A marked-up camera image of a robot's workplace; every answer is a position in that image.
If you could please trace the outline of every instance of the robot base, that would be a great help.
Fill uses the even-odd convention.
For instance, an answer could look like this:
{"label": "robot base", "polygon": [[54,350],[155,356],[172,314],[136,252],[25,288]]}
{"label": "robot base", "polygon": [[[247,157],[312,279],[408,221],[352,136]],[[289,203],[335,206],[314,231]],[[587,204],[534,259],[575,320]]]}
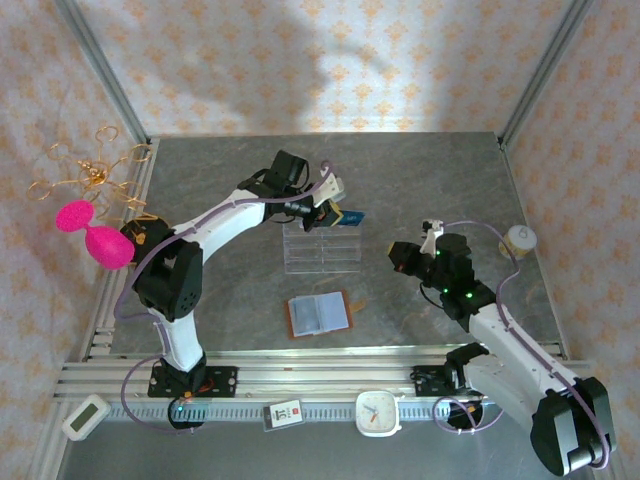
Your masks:
{"label": "robot base", "polygon": [[[450,397],[460,394],[477,394],[467,388],[453,387],[452,382],[447,377],[447,367],[444,365],[416,365],[413,367],[413,372],[410,375],[413,380],[413,386],[416,389],[416,397]],[[468,407],[473,407],[471,410],[471,416],[476,421],[476,425],[479,425],[482,420],[483,406],[482,401],[471,402],[467,404]],[[451,404],[451,411],[447,423],[453,428],[468,430],[473,425],[469,421],[469,418],[464,413],[462,408],[458,405]]]}
{"label": "robot base", "polygon": [[207,366],[206,357],[189,372],[182,372],[164,359],[151,370],[149,390],[151,398],[177,398],[186,392],[196,397],[233,398],[236,394],[238,367]]}

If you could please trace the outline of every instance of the open book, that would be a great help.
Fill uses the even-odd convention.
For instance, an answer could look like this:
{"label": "open book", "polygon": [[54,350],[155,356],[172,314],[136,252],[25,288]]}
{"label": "open book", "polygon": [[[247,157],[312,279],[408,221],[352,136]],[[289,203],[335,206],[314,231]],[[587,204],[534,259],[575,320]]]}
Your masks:
{"label": "open book", "polygon": [[347,305],[345,292],[292,298],[286,302],[291,336],[297,338],[350,328],[352,322]]}

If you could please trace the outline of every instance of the wall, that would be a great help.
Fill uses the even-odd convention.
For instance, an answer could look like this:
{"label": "wall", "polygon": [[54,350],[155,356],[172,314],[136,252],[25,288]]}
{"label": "wall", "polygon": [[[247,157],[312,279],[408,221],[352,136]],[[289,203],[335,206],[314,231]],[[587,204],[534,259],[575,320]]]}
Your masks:
{"label": "wall", "polygon": [[0,63],[0,477],[21,479],[61,364],[87,328],[97,273],[79,234],[54,231],[57,209],[78,191],[42,202],[25,193],[34,179],[60,178],[43,155],[54,142],[83,158],[103,125],[123,132],[118,153],[132,139],[53,2],[2,2]]}
{"label": "wall", "polygon": [[80,0],[155,134],[499,131],[570,0]]}
{"label": "wall", "polygon": [[640,16],[596,0],[509,156],[569,347],[596,359],[640,467]]}

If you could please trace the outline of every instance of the digital thermometer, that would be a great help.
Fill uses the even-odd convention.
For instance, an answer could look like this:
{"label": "digital thermometer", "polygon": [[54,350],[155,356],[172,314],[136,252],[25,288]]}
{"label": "digital thermometer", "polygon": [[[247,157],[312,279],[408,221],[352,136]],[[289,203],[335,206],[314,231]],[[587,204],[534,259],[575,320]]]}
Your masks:
{"label": "digital thermometer", "polygon": [[62,431],[70,440],[84,440],[109,414],[111,405],[98,395],[89,395],[62,423]]}

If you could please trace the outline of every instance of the metal floor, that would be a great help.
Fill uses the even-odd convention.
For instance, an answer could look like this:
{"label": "metal floor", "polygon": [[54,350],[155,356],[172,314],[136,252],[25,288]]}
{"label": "metal floor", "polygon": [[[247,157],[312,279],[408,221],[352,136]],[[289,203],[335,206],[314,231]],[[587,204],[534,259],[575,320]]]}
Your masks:
{"label": "metal floor", "polygon": [[[458,479],[545,480],[529,436],[506,415],[475,435],[433,422],[404,423],[389,438],[363,437],[353,423],[307,423],[265,433],[261,423],[219,423],[193,436],[159,435],[103,423],[70,442],[59,480]],[[592,479],[581,469],[569,479]]]}
{"label": "metal floor", "polygon": [[[492,133],[369,133],[234,138],[167,138],[159,142],[148,208],[170,224],[189,220],[226,198],[235,186],[271,164],[285,149],[311,162],[333,161],[344,179],[345,209],[363,210],[362,270],[351,274],[286,275],[282,229],[267,223],[244,232],[205,265],[196,309],[208,351],[334,348],[466,343],[457,323],[430,307],[418,280],[393,271],[386,256],[396,240],[421,242],[422,220],[476,219],[502,231],[523,223],[518,199]],[[482,228],[467,235],[477,276],[491,287],[511,272],[495,237]],[[291,340],[284,302],[297,295],[345,289],[354,328]],[[538,341],[559,333],[535,255],[505,289],[514,318]],[[135,294],[127,310],[139,309]],[[160,350],[148,324],[117,324],[112,353]]]}

